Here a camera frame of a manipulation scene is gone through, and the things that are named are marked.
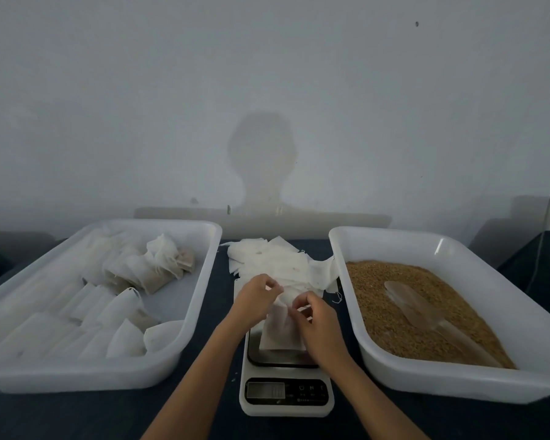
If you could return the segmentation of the pile of empty filter bags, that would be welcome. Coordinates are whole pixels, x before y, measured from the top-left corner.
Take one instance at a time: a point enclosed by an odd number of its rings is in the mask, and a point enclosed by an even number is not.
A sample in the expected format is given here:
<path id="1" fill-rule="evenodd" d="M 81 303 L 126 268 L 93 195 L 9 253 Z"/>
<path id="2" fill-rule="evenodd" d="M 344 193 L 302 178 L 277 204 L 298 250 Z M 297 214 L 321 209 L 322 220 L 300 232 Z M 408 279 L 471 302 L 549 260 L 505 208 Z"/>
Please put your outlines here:
<path id="1" fill-rule="evenodd" d="M 234 299 L 252 277 L 263 273 L 284 287 L 289 295 L 312 290 L 320 297 L 325 292 L 336 295 L 338 300 L 334 303 L 343 299 L 338 290 L 339 273 L 333 256 L 315 260 L 280 236 L 271 240 L 225 242 L 220 247 L 227 247 L 229 272 L 235 276 Z"/>

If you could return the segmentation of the person's left hand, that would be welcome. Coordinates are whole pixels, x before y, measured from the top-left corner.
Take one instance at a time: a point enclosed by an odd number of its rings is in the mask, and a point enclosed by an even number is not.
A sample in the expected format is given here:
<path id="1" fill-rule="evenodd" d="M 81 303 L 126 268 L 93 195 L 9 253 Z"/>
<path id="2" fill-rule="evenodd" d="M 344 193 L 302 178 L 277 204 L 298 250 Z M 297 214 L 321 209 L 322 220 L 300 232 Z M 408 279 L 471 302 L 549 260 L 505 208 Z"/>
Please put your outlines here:
<path id="1" fill-rule="evenodd" d="M 252 298 L 252 278 L 242 287 L 228 313 L 228 319 L 238 332 L 248 332 L 264 320 L 274 302 L 255 301 Z"/>

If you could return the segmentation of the digital kitchen scale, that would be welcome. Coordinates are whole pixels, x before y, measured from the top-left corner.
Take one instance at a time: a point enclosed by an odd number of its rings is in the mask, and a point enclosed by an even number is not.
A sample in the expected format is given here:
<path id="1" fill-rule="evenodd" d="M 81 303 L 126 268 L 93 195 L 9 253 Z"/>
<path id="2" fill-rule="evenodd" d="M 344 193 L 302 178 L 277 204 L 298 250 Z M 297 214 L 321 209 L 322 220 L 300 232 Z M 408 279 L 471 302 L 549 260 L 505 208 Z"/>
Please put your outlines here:
<path id="1" fill-rule="evenodd" d="M 316 417 L 335 406 L 331 380 L 306 350 L 261 350 L 264 322 L 245 336 L 239 403 L 246 415 Z"/>

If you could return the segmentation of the person's left forearm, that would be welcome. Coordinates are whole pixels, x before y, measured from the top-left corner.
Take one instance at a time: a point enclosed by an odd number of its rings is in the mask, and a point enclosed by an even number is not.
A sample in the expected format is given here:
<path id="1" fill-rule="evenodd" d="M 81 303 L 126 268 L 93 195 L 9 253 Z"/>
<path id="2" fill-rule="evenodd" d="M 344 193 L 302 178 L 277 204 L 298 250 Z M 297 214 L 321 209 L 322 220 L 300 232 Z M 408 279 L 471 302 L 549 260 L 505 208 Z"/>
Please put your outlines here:
<path id="1" fill-rule="evenodd" d="M 253 325 L 245 314 L 227 314 L 140 440 L 207 440 L 233 356 Z"/>

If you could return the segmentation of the brown grain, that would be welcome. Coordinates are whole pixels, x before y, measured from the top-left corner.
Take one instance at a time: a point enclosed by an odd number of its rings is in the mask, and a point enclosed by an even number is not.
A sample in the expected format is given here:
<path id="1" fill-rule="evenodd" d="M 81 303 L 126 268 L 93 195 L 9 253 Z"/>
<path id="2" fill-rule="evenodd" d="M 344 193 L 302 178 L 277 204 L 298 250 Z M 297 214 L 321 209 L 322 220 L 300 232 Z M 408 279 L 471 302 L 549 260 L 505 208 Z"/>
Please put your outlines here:
<path id="1" fill-rule="evenodd" d="M 398 357 L 478 365 L 435 331 L 414 327 L 387 295 L 386 281 L 413 288 L 448 322 L 484 348 L 503 368 L 517 367 L 486 321 L 447 282 L 419 266 L 362 260 L 346 263 L 366 331 L 379 347 Z"/>

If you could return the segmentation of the white filter bag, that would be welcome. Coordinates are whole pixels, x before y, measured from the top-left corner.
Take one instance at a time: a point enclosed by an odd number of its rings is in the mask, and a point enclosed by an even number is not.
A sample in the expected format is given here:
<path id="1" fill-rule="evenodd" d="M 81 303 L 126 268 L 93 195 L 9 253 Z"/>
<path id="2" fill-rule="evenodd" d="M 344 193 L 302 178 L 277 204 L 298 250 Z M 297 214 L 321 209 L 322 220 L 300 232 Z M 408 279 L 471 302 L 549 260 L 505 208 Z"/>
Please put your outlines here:
<path id="1" fill-rule="evenodd" d="M 271 305 L 262 329 L 261 350 L 306 350 L 298 327 L 288 312 L 293 300 L 293 295 L 282 293 Z"/>

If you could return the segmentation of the person's right forearm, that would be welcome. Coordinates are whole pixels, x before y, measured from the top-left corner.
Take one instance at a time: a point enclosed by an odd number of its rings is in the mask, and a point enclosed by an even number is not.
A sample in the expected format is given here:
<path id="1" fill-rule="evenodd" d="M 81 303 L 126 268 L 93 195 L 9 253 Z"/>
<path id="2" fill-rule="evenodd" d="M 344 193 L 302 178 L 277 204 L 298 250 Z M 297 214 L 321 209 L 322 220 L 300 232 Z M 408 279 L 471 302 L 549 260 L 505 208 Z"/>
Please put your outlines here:
<path id="1" fill-rule="evenodd" d="M 350 402 L 371 440 L 430 440 L 346 351 L 326 355 L 318 363 Z"/>

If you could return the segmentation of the clear plastic scoop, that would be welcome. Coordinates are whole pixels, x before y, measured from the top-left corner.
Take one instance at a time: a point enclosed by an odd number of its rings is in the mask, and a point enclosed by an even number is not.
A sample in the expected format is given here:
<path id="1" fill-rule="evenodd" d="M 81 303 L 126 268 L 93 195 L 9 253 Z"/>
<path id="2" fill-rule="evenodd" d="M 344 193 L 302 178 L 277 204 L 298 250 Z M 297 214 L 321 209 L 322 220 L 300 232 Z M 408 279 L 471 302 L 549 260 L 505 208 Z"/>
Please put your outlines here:
<path id="1" fill-rule="evenodd" d="M 398 281 L 386 281 L 387 296 L 400 308 L 410 324 L 420 330 L 436 332 L 455 346 L 467 359 L 485 367 L 502 369 L 502 364 L 464 332 L 451 324 L 414 289 Z"/>

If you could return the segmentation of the white plastic tray with bags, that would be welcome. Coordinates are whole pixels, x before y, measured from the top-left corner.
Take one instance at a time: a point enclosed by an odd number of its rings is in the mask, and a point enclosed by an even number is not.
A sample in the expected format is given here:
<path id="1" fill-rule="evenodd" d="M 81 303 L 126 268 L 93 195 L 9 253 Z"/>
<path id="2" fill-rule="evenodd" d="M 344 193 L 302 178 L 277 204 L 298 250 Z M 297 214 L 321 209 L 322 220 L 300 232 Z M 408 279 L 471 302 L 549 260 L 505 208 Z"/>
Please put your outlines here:
<path id="1" fill-rule="evenodd" d="M 222 235 L 221 227 L 215 223 L 159 219 L 115 219 L 93 223 L 1 284 L 0 300 L 36 273 L 45 271 L 72 250 L 79 248 L 85 238 L 96 231 L 105 235 L 131 232 L 139 235 L 145 242 L 166 234 L 179 247 L 188 247 L 195 252 L 194 273 L 168 283 L 153 295 L 142 296 L 146 310 L 162 322 L 183 320 L 182 331 L 164 350 L 140 357 L 0 361 L 0 392 L 33 394 L 140 389 L 162 381 L 176 367 L 183 349 L 195 331 Z"/>

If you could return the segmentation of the person's right hand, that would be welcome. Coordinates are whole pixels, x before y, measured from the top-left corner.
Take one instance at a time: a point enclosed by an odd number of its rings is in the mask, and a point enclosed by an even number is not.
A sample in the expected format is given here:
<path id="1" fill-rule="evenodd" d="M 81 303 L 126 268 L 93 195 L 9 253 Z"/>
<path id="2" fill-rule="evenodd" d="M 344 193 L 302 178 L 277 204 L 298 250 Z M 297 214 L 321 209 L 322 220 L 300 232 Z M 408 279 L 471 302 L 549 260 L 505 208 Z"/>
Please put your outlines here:
<path id="1" fill-rule="evenodd" d="M 312 329 L 301 335 L 309 355 L 326 372 L 333 372 L 348 356 L 336 311 L 313 291 L 298 295 L 288 311 L 311 311 Z"/>

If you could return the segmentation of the pile of filled filter bags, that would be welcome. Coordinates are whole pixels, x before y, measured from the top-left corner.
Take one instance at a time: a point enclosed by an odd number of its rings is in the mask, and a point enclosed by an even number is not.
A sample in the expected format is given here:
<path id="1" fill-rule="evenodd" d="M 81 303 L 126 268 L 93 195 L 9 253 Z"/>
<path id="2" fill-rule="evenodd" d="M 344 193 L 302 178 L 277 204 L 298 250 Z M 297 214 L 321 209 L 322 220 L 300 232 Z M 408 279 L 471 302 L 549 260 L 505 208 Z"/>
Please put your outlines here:
<path id="1" fill-rule="evenodd" d="M 161 234 L 94 232 L 62 260 L 0 300 L 0 361 L 140 357 L 170 346 L 183 320 L 145 308 L 172 281 L 195 272 L 191 248 Z"/>

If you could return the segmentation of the white plastic tray with grain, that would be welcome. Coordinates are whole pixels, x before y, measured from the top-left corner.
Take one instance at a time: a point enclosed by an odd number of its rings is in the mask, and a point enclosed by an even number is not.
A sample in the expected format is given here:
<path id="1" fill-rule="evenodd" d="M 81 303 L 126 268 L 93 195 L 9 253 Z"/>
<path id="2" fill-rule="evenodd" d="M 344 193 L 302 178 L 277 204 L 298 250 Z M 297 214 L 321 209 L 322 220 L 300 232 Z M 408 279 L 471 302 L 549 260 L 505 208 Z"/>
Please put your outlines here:
<path id="1" fill-rule="evenodd" d="M 366 369 L 393 390 L 529 404 L 550 396 L 550 313 L 465 245 L 435 233 L 340 226 L 329 231 L 352 331 Z M 346 262 L 423 267 L 453 286 L 499 338 L 518 370 L 412 360 L 368 335 Z"/>

